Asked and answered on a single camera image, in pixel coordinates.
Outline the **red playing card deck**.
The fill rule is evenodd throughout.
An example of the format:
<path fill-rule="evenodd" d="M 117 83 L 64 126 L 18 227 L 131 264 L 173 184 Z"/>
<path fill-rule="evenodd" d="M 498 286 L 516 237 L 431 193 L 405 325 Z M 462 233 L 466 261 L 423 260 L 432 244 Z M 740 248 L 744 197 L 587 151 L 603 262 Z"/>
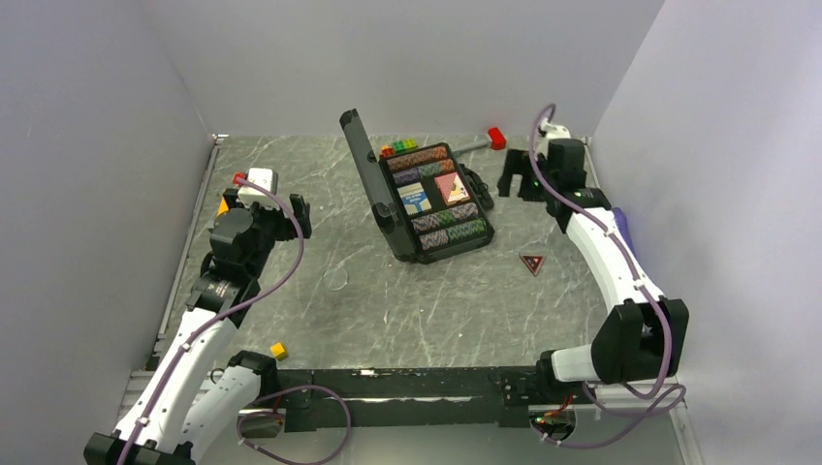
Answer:
<path fill-rule="evenodd" d="M 445 205 L 452 206 L 472 200 L 469 189 L 457 171 L 436 176 L 434 181 Z"/>

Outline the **clear round plastic disc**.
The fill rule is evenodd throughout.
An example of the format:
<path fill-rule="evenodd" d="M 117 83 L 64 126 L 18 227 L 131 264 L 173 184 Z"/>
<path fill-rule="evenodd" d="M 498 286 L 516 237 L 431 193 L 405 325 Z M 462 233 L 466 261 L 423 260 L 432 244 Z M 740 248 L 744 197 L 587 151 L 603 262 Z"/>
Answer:
<path fill-rule="evenodd" d="M 348 270 L 342 265 L 330 267 L 324 273 L 322 282 L 330 291 L 340 291 L 348 285 Z"/>

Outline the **red triangular dealer button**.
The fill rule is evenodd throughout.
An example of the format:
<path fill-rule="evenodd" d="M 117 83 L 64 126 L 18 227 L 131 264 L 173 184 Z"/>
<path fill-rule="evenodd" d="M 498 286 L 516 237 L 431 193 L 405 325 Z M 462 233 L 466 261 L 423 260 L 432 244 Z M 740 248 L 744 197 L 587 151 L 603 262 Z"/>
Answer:
<path fill-rule="evenodd" d="M 545 255 L 537 254 L 519 254 L 519 257 L 522 263 L 526 266 L 528 271 L 534 277 L 539 275 L 546 260 Z"/>

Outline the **blue texas holdem card deck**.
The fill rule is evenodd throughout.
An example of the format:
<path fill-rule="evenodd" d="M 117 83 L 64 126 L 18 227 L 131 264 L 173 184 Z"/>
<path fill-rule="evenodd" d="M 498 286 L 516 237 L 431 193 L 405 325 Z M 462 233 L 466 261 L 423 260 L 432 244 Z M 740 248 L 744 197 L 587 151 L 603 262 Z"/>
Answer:
<path fill-rule="evenodd" d="M 408 184 L 397 189 L 405 212 L 409 216 L 425 213 L 431 210 L 431 203 L 421 182 Z"/>

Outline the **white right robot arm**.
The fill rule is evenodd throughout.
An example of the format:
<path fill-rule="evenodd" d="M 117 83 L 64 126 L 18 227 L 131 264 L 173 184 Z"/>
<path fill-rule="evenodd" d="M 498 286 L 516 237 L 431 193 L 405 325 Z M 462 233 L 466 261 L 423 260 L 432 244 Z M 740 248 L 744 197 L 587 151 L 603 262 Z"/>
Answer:
<path fill-rule="evenodd" d="M 552 139 L 536 154 L 508 150 L 497 182 L 500 196 L 509 196 L 516 175 L 522 179 L 519 198 L 544 203 L 582 254 L 607 310 L 590 343 L 541 354 L 536 393 L 554 403 L 573 384 L 614 385 L 674 376 L 689 310 L 652 282 L 619 227 L 616 209 L 601 189 L 587 186 L 584 144 Z"/>

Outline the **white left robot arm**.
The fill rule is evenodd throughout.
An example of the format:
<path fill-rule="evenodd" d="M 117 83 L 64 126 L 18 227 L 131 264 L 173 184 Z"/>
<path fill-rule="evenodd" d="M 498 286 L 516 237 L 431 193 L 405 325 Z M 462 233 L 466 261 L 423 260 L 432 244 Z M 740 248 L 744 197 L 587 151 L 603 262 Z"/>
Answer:
<path fill-rule="evenodd" d="M 285 210 L 265 195 L 223 195 L 226 211 L 210 229 L 210 249 L 186 300 L 176 335 L 130 411 L 110 434 L 95 433 L 88 464 L 196 464 L 238 411 L 270 404 L 280 388 L 274 358 L 249 351 L 233 356 L 208 391 L 214 361 L 234 339 L 274 245 L 311 236 L 310 205 L 293 194 Z"/>

